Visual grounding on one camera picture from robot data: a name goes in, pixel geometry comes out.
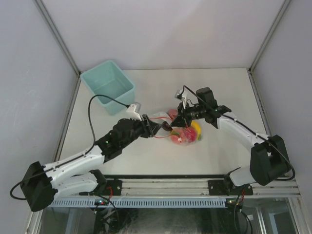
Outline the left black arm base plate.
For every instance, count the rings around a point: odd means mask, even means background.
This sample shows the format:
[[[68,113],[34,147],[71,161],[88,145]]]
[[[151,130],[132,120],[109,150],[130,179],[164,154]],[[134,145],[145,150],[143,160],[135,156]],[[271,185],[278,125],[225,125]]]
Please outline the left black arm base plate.
[[[98,185],[91,192],[81,192],[79,195],[102,195],[102,196],[114,196],[121,195],[122,181],[119,179],[107,180],[106,184]]]

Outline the clear zip top bag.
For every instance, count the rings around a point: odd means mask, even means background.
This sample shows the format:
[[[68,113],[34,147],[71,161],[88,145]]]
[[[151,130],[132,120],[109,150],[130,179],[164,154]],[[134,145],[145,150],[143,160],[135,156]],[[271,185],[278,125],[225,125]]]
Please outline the clear zip top bag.
[[[154,122],[163,124],[171,122],[177,116],[178,111],[176,109],[169,109],[168,111],[160,111],[154,113],[150,116],[150,119]],[[192,121],[191,126],[184,128],[184,127],[173,127],[169,130],[168,127],[166,130],[161,128],[158,133],[156,134],[155,138],[157,139],[170,139],[170,141],[177,145],[190,145],[195,142],[202,140],[201,135],[201,127],[199,123],[195,120]]]

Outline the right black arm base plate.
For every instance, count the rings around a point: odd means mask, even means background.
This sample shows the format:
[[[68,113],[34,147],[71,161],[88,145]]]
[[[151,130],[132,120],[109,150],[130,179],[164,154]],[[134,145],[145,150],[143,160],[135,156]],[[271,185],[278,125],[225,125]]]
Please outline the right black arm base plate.
[[[245,195],[253,195],[253,188],[251,184],[242,186],[235,186],[232,182],[224,179],[208,180],[209,195],[239,195],[244,192]]]

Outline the dark purple fake eggplant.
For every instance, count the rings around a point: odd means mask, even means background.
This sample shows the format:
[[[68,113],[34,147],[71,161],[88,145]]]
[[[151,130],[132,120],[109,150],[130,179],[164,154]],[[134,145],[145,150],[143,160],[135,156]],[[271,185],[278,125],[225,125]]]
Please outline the dark purple fake eggplant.
[[[172,127],[170,126],[170,124],[166,121],[164,121],[162,124],[161,124],[161,127],[164,131],[166,132],[171,132],[172,131]]]

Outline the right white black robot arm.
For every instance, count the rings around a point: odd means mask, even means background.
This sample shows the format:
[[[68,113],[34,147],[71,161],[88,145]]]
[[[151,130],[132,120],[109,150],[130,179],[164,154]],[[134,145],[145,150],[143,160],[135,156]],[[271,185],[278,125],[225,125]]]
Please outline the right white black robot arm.
[[[209,87],[191,91],[183,86],[175,94],[180,100],[177,116],[171,123],[173,127],[189,127],[193,120],[204,119],[216,129],[220,129],[241,143],[250,152],[250,164],[227,174],[224,189],[234,195],[241,186],[258,183],[262,186],[274,180],[284,181],[284,175],[291,172],[289,180],[294,179],[295,170],[290,163],[284,140],[279,135],[269,136],[251,129],[237,119],[231,109],[218,105]]]

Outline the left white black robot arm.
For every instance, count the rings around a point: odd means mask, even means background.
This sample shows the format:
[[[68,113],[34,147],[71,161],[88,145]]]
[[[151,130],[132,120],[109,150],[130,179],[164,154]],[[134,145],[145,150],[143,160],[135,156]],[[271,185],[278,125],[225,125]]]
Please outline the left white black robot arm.
[[[160,129],[161,124],[146,115],[141,120],[123,118],[88,150],[45,165],[32,163],[20,185],[30,210],[43,210],[54,200],[73,194],[105,193],[106,179],[96,167],[119,156],[139,137],[154,137]]]

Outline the teal plastic bin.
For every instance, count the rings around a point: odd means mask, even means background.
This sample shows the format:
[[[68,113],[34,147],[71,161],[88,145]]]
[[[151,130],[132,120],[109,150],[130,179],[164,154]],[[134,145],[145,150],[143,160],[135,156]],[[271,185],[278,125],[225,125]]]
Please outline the teal plastic bin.
[[[135,101],[135,84],[112,60],[105,61],[80,75],[92,95],[111,116]]]

